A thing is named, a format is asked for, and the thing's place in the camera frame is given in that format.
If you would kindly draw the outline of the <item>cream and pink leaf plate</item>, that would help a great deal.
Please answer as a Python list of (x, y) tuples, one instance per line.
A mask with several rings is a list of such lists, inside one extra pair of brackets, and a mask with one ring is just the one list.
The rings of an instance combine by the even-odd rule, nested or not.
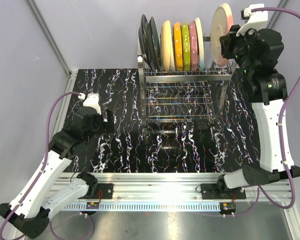
[(228, 62), (222, 56), (220, 37), (227, 35), (233, 24), (234, 19), (230, 5), (228, 3), (221, 4), (214, 12), (210, 33), (212, 57), (214, 63), (219, 67), (224, 67)]

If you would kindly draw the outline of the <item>pink bottom plate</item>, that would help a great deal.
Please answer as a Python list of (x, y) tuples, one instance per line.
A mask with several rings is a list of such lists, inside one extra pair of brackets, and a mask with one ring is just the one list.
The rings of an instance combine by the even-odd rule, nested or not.
[(188, 24), (189, 41), (190, 41), (190, 69), (197, 71), (198, 69), (198, 37), (195, 21)]

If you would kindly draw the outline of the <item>cream and blue leaf plate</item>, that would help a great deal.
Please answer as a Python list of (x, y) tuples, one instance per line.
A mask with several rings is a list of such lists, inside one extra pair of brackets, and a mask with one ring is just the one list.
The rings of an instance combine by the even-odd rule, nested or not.
[(197, 46), (198, 46), (198, 68), (200, 71), (203, 71), (205, 68), (205, 51), (204, 51), (204, 40), (203, 40), (203, 31), (202, 24), (199, 17), (194, 19), (197, 33)]

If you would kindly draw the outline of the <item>yellow wavy plate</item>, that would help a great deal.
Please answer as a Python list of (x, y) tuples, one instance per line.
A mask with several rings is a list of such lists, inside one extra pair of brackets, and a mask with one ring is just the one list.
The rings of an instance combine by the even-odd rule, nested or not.
[(183, 71), (188, 72), (191, 67), (190, 34), (187, 22), (181, 24)]

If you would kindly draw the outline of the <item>orange polka dot plate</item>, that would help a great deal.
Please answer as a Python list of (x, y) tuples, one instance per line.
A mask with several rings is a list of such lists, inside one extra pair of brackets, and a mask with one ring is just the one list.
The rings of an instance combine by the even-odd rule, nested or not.
[(175, 70), (181, 72), (183, 70), (183, 50), (181, 25), (179, 21), (173, 25), (173, 46)]

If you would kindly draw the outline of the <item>cream plate with bear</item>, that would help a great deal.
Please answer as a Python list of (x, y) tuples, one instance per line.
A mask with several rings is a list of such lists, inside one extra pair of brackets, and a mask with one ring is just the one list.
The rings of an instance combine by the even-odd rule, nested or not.
[(175, 72), (176, 71), (173, 42), (171, 42), (171, 44), (170, 44), (170, 71), (171, 72)]

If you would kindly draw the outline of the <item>yellow plate with drawing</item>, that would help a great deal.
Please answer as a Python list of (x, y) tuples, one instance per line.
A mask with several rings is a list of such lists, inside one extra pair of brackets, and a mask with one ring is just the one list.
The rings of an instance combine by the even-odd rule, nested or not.
[(166, 20), (161, 27), (161, 61), (164, 72), (170, 70), (171, 62), (171, 23)]

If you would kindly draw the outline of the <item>blue glazed plate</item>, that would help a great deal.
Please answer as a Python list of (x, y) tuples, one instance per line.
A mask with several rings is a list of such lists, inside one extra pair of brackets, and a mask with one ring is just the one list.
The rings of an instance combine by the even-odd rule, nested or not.
[(150, 18), (147, 26), (147, 45), (151, 69), (153, 71), (162, 72), (161, 47), (156, 22), (153, 16)]

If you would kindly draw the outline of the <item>dark striped rim plate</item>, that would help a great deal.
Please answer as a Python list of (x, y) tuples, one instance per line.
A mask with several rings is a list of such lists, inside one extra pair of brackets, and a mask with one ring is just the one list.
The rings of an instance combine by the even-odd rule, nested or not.
[(153, 64), (151, 63), (150, 54), (147, 45), (147, 36), (146, 36), (147, 27), (148, 27), (148, 20), (145, 14), (142, 14), (139, 29), (138, 29), (138, 40), (139, 40), (142, 57), (144, 61), (147, 63), (147, 65), (149, 66), (149, 68), (153, 70), (154, 67)]

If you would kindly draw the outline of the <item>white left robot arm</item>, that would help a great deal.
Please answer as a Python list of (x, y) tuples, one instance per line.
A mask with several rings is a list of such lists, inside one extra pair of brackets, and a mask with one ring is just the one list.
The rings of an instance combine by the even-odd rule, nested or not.
[(24, 189), (10, 203), (0, 204), (5, 223), (35, 239), (57, 213), (76, 199), (112, 198), (113, 184), (98, 186), (98, 179), (89, 172), (79, 173), (67, 186), (48, 196), (59, 175), (92, 137), (114, 133), (113, 112), (108, 109), (106, 114), (104, 121), (102, 113), (93, 107), (82, 106), (74, 112), (73, 119), (53, 135), (48, 152)]

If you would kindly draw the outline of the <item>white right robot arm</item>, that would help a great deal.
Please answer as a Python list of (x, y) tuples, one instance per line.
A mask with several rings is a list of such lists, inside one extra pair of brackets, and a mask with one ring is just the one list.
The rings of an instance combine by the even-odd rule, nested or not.
[(241, 187), (268, 185), (300, 177), (287, 152), (281, 152), (281, 142), (287, 140), (286, 121), (282, 107), (288, 99), (287, 83), (275, 66), (284, 50), (279, 32), (249, 28), (244, 34), (233, 25), (227, 35), (219, 38), (221, 55), (233, 59), (243, 74), (243, 86), (254, 111), (260, 142), (259, 161), (219, 176), (216, 192), (229, 198)]

